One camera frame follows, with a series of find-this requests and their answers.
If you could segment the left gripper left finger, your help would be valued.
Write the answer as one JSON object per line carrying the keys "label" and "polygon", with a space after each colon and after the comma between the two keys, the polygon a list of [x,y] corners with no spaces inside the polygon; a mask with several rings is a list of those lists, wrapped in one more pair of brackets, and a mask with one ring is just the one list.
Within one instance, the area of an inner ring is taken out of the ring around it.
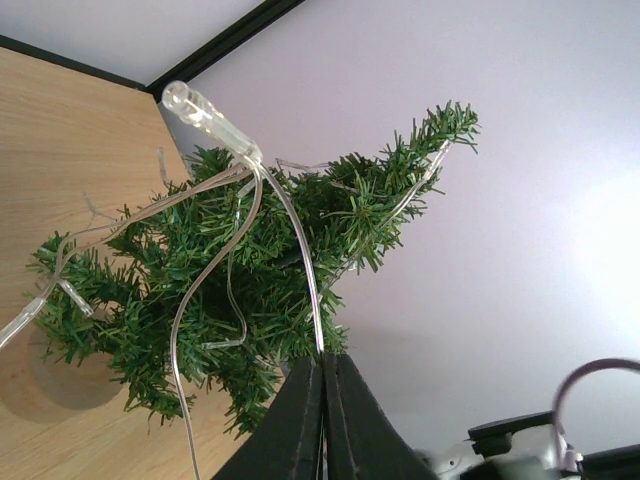
{"label": "left gripper left finger", "polygon": [[298,360],[257,430],[213,479],[317,479],[323,393],[322,368],[310,357]]}

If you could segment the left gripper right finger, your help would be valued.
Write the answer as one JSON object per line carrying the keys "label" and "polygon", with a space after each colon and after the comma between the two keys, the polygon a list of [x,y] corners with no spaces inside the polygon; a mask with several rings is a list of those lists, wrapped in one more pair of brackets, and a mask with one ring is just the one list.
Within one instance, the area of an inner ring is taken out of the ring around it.
{"label": "left gripper right finger", "polygon": [[347,354],[326,353],[324,425],[330,479],[434,479],[397,433]]}

